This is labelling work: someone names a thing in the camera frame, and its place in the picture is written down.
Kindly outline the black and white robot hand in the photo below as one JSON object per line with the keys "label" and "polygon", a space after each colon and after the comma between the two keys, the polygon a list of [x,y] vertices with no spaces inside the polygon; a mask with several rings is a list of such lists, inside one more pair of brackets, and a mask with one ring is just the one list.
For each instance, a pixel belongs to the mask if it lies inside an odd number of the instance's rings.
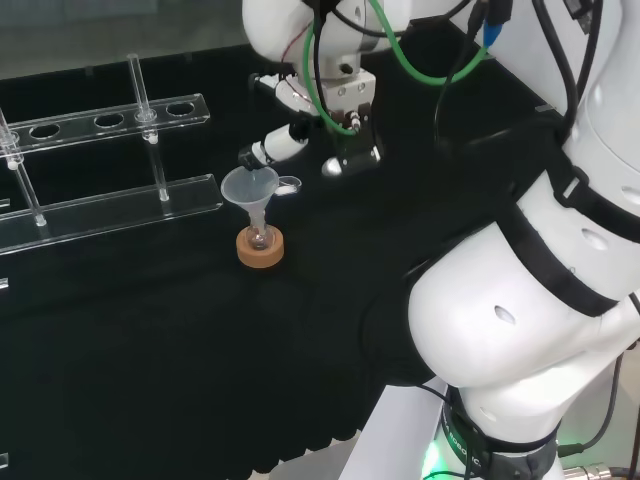
{"label": "black and white robot hand", "polygon": [[260,170],[299,157],[312,131],[321,126],[321,119],[310,98],[302,92],[298,76],[254,73],[249,76],[248,84],[252,91],[269,94],[291,113],[291,120],[262,140],[242,148],[238,153],[239,165],[249,171]]}

